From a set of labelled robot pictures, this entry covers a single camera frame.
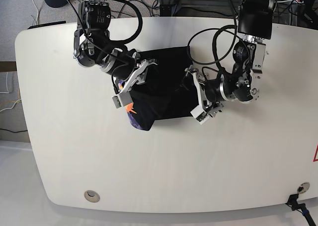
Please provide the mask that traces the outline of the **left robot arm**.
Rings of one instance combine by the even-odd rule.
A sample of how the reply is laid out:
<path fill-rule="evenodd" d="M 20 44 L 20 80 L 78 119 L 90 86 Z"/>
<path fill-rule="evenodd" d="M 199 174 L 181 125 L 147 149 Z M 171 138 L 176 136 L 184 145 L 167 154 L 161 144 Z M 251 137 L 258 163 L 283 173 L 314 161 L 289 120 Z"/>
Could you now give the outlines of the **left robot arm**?
<path fill-rule="evenodd" d="M 225 101 L 250 103 L 258 99 L 266 51 L 263 40 L 271 38 L 275 7 L 275 0 L 241 0 L 238 14 L 234 14 L 234 24 L 215 29 L 212 40 L 214 61 L 201 63 L 200 70 L 186 69 L 186 74 L 193 77 L 198 95 L 198 105 L 191 115 L 200 124 L 221 112 Z M 232 72 L 222 67 L 224 58 L 217 54 L 218 37 L 230 29 L 234 30 L 228 50 L 235 62 Z"/>

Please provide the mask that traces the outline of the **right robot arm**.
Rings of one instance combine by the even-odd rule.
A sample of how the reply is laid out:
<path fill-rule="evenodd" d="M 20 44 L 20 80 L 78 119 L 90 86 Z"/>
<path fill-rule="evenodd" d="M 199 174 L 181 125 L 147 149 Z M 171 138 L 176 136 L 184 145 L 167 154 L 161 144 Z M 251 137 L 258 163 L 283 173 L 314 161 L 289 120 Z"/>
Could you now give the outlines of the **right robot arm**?
<path fill-rule="evenodd" d="M 149 80 L 149 69 L 156 60 L 142 59 L 137 50 L 129 50 L 127 44 L 134 41 L 142 31 L 143 18 L 139 9 L 127 0 L 113 0 L 130 6 L 135 11 L 138 26 L 135 33 L 123 40 L 112 40 L 108 30 L 111 23 L 109 0 L 82 0 L 76 15 L 78 27 L 74 32 L 74 59 L 85 67 L 99 66 L 110 75 L 114 90 L 120 92 L 116 81 L 131 89 Z"/>

